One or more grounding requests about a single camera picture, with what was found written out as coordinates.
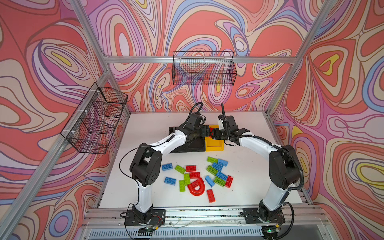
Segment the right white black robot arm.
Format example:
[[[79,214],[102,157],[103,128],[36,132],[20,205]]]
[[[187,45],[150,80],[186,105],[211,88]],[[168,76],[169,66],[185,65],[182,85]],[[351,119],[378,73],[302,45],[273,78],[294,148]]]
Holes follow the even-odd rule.
[[[252,150],[268,160],[271,185],[260,202],[260,208],[273,212],[281,208],[291,191],[304,186],[304,171],[295,149],[290,145],[277,145],[254,135],[248,129],[239,128],[233,116],[218,116],[219,127],[213,137]]]

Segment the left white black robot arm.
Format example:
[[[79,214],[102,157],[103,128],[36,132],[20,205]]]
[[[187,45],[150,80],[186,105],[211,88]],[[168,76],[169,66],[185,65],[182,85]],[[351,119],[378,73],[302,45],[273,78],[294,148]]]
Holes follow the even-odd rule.
[[[159,177],[162,158],[194,138],[207,136],[209,130],[205,128],[205,122],[206,117],[199,112],[189,113],[172,134],[156,143],[143,143],[138,147],[130,166],[132,179],[138,183],[136,212],[147,214],[153,208],[152,184]]]

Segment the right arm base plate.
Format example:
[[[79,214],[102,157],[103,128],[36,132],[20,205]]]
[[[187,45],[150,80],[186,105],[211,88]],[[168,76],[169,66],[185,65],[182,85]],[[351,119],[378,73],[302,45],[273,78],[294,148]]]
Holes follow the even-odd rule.
[[[269,211],[267,208],[244,208],[240,215],[247,224],[284,224],[286,222],[282,208]]]

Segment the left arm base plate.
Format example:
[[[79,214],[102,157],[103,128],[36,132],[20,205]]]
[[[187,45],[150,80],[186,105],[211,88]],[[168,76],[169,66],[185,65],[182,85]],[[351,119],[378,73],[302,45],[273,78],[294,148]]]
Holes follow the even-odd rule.
[[[146,213],[139,210],[127,210],[124,217],[124,226],[155,226],[164,225],[166,216],[165,209],[149,209]]]

